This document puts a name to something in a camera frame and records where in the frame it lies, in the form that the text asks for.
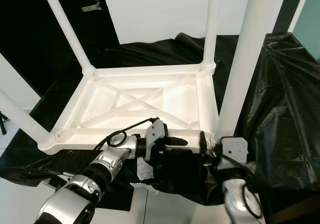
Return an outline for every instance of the black tarp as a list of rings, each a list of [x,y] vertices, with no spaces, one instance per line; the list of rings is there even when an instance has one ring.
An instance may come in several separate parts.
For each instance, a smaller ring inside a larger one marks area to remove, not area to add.
[[[217,37],[213,83],[218,109],[237,41],[237,36]],[[179,34],[174,40],[125,44],[97,52],[91,63],[96,68],[194,64],[202,60],[203,44],[204,39]],[[81,69],[74,63],[30,115],[50,131],[81,77]],[[266,203],[272,203],[269,208],[274,212],[320,191],[320,65],[292,34],[267,35],[250,85],[236,135],[248,141],[251,166],[272,190]],[[53,175],[77,173],[89,154],[83,150],[64,150],[46,155],[19,130],[0,158],[0,176],[14,183],[37,186]],[[189,189],[181,190],[171,172],[165,176],[166,182],[154,181],[154,187],[180,193],[201,204],[221,202],[219,180],[214,173],[199,167],[202,162],[198,156],[190,158],[197,167],[189,177]],[[129,182],[137,181],[135,170],[134,161],[128,161],[111,190],[132,195]],[[128,206],[106,205],[119,209]]]

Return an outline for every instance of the teal wall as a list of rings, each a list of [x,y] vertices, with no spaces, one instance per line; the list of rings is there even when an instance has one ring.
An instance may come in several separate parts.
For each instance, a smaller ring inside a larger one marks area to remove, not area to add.
[[[306,0],[293,33],[313,57],[320,60],[320,0]]]

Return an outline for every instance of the white wall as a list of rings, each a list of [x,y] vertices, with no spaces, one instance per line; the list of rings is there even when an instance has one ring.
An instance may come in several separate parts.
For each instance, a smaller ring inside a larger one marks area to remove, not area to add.
[[[220,0],[218,34],[236,35],[248,0]],[[273,0],[272,32],[283,0]],[[121,44],[154,42],[183,32],[204,37],[208,0],[106,0]]]
[[[31,110],[39,101],[39,95],[0,54],[0,89],[21,108]]]

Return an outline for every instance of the white cylindrical leg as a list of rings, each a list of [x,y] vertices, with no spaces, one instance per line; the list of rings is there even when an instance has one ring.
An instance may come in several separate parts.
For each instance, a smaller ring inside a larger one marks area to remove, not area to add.
[[[95,68],[91,65],[89,59],[87,58],[75,32],[67,19],[67,16],[62,9],[62,6],[59,0],[47,0],[55,17],[56,20],[59,22],[59,25],[65,34],[66,39],[68,40],[75,56],[77,57],[81,67],[82,73],[84,75],[93,74]]]
[[[269,16],[273,2],[273,0],[248,0],[217,128],[213,136],[214,143],[219,143],[222,137],[234,134],[266,37],[266,26],[272,21]]]
[[[21,109],[8,95],[0,89],[0,111],[28,136],[38,143],[38,146],[49,146],[55,142],[56,136],[47,132],[41,125]]]
[[[217,39],[219,0],[209,0],[208,14],[206,22],[206,35],[204,41],[203,60],[201,65],[206,68],[215,67],[215,44]]]

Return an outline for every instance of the black cable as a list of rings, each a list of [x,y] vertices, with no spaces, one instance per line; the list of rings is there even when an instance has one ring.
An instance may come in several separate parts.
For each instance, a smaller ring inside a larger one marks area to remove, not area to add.
[[[228,161],[230,161],[230,162],[232,162],[233,164],[237,165],[237,166],[240,167],[242,170],[244,170],[244,171],[247,173],[247,175],[248,175],[251,179],[253,179],[254,183],[259,182],[257,176],[256,176],[248,167],[246,167],[245,165],[237,162],[236,160],[234,160],[234,159],[232,159],[231,157],[226,156],[226,155],[224,155],[224,154],[222,154],[222,153],[221,153],[221,157],[224,158],[224,159],[226,159],[226,160],[228,160]],[[261,216],[260,216],[260,215],[256,215],[255,213],[253,213],[253,211],[250,209],[250,207],[248,206],[247,201],[246,201],[246,199],[245,199],[246,197],[245,197],[245,191],[244,191],[244,189],[245,189],[246,186],[247,186],[247,183],[245,183],[245,184],[242,186],[242,196],[243,196],[242,198],[243,198],[244,205],[245,205],[245,207],[247,208],[248,212],[249,212],[254,218],[259,219],[259,218],[262,217],[262,213],[263,213],[263,212],[262,212],[262,206],[261,206],[259,200],[257,199],[257,197],[253,194],[253,195],[255,196],[256,200],[257,200],[257,203],[259,204],[260,209],[261,209]],[[258,194],[259,194],[259,195],[263,195],[263,196],[265,197],[265,196],[266,196],[266,191],[263,189],[262,185],[258,183],[258,184],[256,184],[256,186],[257,186],[257,189],[258,189]]]
[[[90,155],[90,157],[88,158],[88,160],[83,164],[83,166],[81,167],[80,169],[80,173],[94,160],[94,158],[96,158],[96,156],[99,154],[101,148],[104,146],[105,143],[107,143],[108,146],[110,147],[118,147],[120,145],[122,145],[125,140],[126,140],[126,137],[127,137],[127,134],[126,134],[126,131],[127,130],[130,130],[138,125],[141,125],[143,123],[146,123],[148,121],[150,121],[151,123],[154,123],[156,120],[158,120],[159,118],[149,118],[149,119],[146,119],[146,120],[143,120],[143,121],[140,121],[139,123],[137,124],[134,124],[134,125],[131,125],[123,130],[117,130],[113,133],[111,133],[110,135],[106,136],[102,141],[100,141],[95,147],[94,149],[92,150],[92,154]],[[118,144],[111,144],[110,141],[111,141],[111,138],[116,136],[116,135],[119,135],[120,133],[124,134],[124,138],[123,140],[118,143]]]
[[[256,218],[256,219],[260,219],[261,217],[262,217],[262,207],[261,207],[261,205],[260,205],[260,201],[258,200],[258,198],[256,197],[256,195],[254,195],[254,194],[252,194],[254,197],[255,197],[255,200],[256,200],[256,202],[258,203],[258,205],[259,205],[259,208],[260,208],[260,211],[261,211],[261,214],[260,215],[257,215],[257,214],[255,214],[252,210],[251,210],[251,208],[249,207],[249,205],[248,205],[248,203],[247,203],[247,201],[246,201],[246,197],[245,197],[245,187],[246,187],[246,183],[242,186],[242,188],[241,188],[241,193],[242,193],[242,200],[243,200],[243,202],[245,203],[244,205],[245,205],[245,207],[246,207],[246,209],[248,210],[248,212],[254,217],[254,218]]]

